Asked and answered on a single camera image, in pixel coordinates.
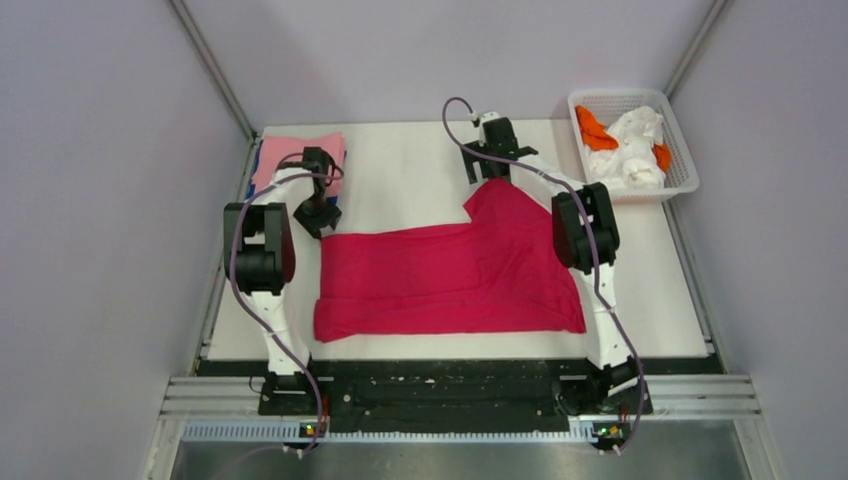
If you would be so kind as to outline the magenta t shirt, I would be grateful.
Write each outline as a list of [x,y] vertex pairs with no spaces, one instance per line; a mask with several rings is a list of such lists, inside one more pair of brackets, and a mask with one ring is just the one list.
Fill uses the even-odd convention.
[[486,182],[463,207],[467,223],[325,238],[315,338],[585,333],[550,213],[504,180]]

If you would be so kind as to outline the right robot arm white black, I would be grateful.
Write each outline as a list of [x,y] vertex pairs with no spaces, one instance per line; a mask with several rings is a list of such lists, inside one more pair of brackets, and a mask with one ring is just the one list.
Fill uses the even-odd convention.
[[644,368],[618,316],[614,273],[620,234],[608,189],[565,175],[530,146],[518,143],[509,118],[470,115],[478,137],[461,145],[468,179],[507,176],[550,210],[554,252],[575,279],[586,322],[584,383],[569,392],[571,412],[612,412],[647,397]]

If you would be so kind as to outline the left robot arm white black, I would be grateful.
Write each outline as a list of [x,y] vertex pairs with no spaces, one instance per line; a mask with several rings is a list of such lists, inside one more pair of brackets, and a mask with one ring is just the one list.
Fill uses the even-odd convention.
[[320,386],[309,370],[310,353],[297,347],[297,334],[285,313],[285,287],[295,277],[295,228],[321,245],[322,231],[334,229],[342,212],[327,190],[344,178],[343,169],[324,149],[307,146],[283,156],[270,183],[223,210],[223,268],[236,302],[265,337],[268,380],[282,380],[283,401],[297,413],[319,404]]

